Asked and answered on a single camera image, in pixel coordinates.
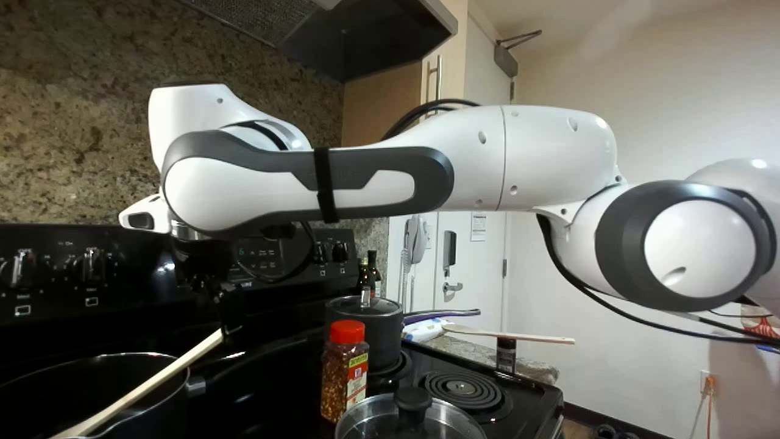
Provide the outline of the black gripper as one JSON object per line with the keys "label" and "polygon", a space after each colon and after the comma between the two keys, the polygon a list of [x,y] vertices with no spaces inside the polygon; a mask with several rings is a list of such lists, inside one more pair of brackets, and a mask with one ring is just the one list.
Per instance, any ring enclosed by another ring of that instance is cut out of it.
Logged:
{"label": "black gripper", "polygon": [[204,294],[221,326],[244,324],[245,291],[229,276],[231,246],[220,239],[173,241],[173,258],[187,288]]}

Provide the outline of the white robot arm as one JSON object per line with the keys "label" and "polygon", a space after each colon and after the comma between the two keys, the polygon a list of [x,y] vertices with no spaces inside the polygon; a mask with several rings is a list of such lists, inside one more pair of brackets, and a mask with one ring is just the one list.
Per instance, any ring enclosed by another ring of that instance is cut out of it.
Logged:
{"label": "white robot arm", "polygon": [[149,96],[159,188],[119,225],[178,239],[433,210],[533,213],[573,280],[662,311],[736,300],[780,311],[780,177],[725,158],[629,182],[610,124],[582,109],[477,104],[365,146],[315,146],[221,83]]}

